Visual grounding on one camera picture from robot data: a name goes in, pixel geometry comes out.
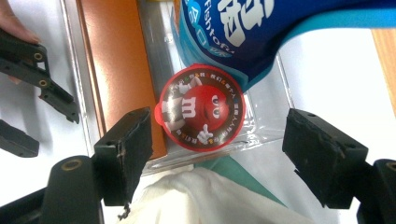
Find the black plastic part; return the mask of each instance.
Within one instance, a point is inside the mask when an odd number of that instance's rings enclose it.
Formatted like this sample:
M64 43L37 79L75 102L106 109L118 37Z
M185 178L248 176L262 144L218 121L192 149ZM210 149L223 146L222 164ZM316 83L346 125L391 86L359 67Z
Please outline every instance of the black plastic part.
M126 114L94 148L93 162L104 187L105 205L129 203L152 155L149 108Z
M292 108L282 150L323 206L349 208L354 195L345 186L367 171L367 147L320 117Z
M26 43L0 29L0 72L37 86L42 91L42 100L68 120L79 123L78 107L73 96L50 78L44 46Z
M104 223L91 158L71 157L52 167L39 223Z
M384 223L396 223L396 161L376 161L373 169L373 191L369 193L375 196Z
M19 157L32 158L38 155L39 143L0 119L0 148Z
M40 189L0 209L0 223L36 224L41 216L45 189Z

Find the screw hole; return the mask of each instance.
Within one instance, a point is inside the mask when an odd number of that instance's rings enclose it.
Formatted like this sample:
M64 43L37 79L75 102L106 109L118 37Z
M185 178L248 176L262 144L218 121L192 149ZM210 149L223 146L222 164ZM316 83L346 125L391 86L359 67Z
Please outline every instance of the screw hole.
M108 141L108 142L106 142L106 145L107 146L113 146L113 145L116 145L116 142L115 141Z
M350 143L345 143L345 144L344 144L344 146L346 146L346 147L350 147L350 148L356 148L356 146L355 146L355 145L353 145L353 144L350 144Z
M40 53L35 53L35 59L36 60L42 60L43 59L43 55Z
M46 80L40 80L40 81L38 82L38 84L39 84L40 86L42 86L42 87L45 87L45 86L47 86L47 81L46 81Z
M76 170L79 166L81 166L81 164L82 164L82 160L79 159L70 160L62 164L62 169L64 171Z

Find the white cloth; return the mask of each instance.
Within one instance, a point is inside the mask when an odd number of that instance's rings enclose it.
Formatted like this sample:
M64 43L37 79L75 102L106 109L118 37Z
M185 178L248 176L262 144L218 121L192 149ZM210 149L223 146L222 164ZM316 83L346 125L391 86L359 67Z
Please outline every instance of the white cloth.
M204 168L167 175L131 204L125 223L313 223Z

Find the blue label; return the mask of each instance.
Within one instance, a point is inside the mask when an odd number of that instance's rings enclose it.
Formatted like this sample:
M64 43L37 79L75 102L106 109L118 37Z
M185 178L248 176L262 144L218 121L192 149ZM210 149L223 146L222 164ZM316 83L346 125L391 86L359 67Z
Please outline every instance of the blue label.
M359 2L367 0L182 0L181 5L200 51L251 80L273 63L282 37L297 21Z

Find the red m&m's lid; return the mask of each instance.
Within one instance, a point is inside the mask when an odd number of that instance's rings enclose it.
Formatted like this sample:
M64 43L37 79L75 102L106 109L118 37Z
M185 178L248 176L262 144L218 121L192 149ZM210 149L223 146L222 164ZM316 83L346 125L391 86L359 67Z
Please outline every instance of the red m&m's lid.
M177 144L204 152L224 147L238 135L245 110L243 93L230 75L194 64L166 83L155 119Z

